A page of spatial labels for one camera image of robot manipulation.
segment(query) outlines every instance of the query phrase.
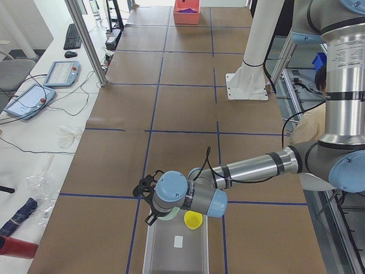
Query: white table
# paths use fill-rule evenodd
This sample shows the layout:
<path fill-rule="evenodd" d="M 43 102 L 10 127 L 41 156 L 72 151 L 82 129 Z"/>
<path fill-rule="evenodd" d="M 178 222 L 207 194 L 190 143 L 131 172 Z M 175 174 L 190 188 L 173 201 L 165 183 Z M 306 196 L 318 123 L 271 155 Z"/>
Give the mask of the white table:
<path fill-rule="evenodd" d="M 85 23 L 90 30 L 89 34 L 95 46 L 100 61 L 103 60 L 105 53 L 112 53 L 105 49 L 106 30 L 101 25 L 94 21 L 92 15 L 84 15 Z M 62 60 L 77 60 L 81 64 L 81 70 L 77 81 L 69 88 L 57 89 L 57 95 L 54 100 L 61 98 L 74 91 L 76 87 L 81 85 L 89 72 L 93 71 L 90 61 L 88 60 L 84 45 L 81 49 L 76 49 L 78 56 L 75 58 L 66 59 L 64 57 L 64 38 L 68 24 L 60 30 L 59 35 L 55 37 L 49 48 L 43 54 L 36 66 L 31 72 L 31 75 L 47 74 L 53 61 Z M 44 77 L 36 78 L 40 84 L 43 83 Z M 28 80 L 19 88 L 17 95 L 21 94 L 29 86 L 35 83 L 33 80 Z M 98 84 L 95 74 L 83 85 L 90 97 L 88 99 L 87 107 L 77 116 L 70 116 L 62 110 L 51 110 L 45 108 L 38 115 L 27 122 L 22 120 L 0 125 L 3 133 L 0 137 L 8 142 L 16 144 L 24 150 L 30 151 L 65 151 L 75 152 L 79 144 L 78 140 L 68 149 L 62 149 L 58 146 L 59 127 L 71 126 L 85 128 L 86 120 L 88 119 L 96 97 L 98 95 L 100 84 Z M 82 109 L 87 99 L 87 94 L 81 89 L 77 89 L 69 96 L 61 99 L 52 107 L 64 108 L 68 112 L 75 114 Z M 10 117 L 5 112 L 0 114 L 0 119 Z M 19 149 L 0 140 L 0 185 L 5 187 L 15 188 L 14 194 L 0 192 L 0 227 L 3 226 L 15 213 L 21 208 L 29 197 L 33 197 L 34 193 L 28 188 L 27 180 L 29 176 L 40 175 L 49 164 L 47 174 L 47 187 L 49 196 L 56 197 L 60 190 L 67 171 L 72 162 L 73 155 L 65 154 L 32 154 L 25 153 Z M 43 206 L 53 204 L 49 201 L 44 202 Z M 25 241 L 39 243 L 44 233 L 45 224 L 37 224 L 41 220 L 41 215 L 35 211 L 11 237 L 18 238 Z M 0 256 L 0 273 L 27 273 L 32 260 L 19 259 L 7 256 Z"/>

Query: black mouse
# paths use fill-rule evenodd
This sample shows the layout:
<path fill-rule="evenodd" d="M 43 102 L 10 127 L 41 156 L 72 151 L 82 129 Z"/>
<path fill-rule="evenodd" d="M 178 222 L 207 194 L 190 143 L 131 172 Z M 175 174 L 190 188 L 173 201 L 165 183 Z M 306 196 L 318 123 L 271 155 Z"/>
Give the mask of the black mouse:
<path fill-rule="evenodd" d="M 72 57 L 76 57 L 78 56 L 78 53 L 74 52 L 74 51 L 71 51 L 71 50 L 68 50 L 64 53 L 64 56 L 66 58 L 72 58 Z"/>

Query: keyboard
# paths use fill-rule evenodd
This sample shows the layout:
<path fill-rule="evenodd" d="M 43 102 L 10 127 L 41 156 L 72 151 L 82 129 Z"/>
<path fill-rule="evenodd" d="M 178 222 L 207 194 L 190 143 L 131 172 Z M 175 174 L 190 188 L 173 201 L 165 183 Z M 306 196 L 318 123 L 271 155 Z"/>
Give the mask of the keyboard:
<path fill-rule="evenodd" d="M 64 50 L 74 50 L 74 49 L 79 49 L 79 48 L 81 48 L 81 38 L 78 33 L 78 30 L 76 29 L 75 24 L 72 23 L 68 26 L 63 49 Z"/>

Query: device screen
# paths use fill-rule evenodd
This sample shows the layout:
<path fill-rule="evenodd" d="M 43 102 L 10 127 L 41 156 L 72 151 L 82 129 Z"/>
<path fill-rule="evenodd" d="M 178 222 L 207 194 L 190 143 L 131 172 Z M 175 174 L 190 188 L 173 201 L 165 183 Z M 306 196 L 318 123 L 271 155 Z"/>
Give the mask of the device screen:
<path fill-rule="evenodd" d="M 62 84 L 66 83 L 73 66 L 73 62 L 56 63 L 51 76 L 48 79 L 48 84 Z"/>
<path fill-rule="evenodd" d="M 34 86 L 27 93 L 19 97 L 19 99 L 14 102 L 7 109 L 18 114 L 24 115 L 32 111 L 32 108 L 40 104 L 42 98 L 46 98 L 47 90 L 39 86 Z"/>

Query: warning label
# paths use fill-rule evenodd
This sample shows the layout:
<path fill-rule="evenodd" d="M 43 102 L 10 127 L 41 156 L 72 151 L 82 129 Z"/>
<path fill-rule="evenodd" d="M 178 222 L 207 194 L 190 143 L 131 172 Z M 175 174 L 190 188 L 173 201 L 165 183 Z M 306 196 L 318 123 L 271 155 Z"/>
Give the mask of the warning label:
<path fill-rule="evenodd" d="M 327 71 L 364 67 L 365 40 L 338 43 L 328 47 Z"/>

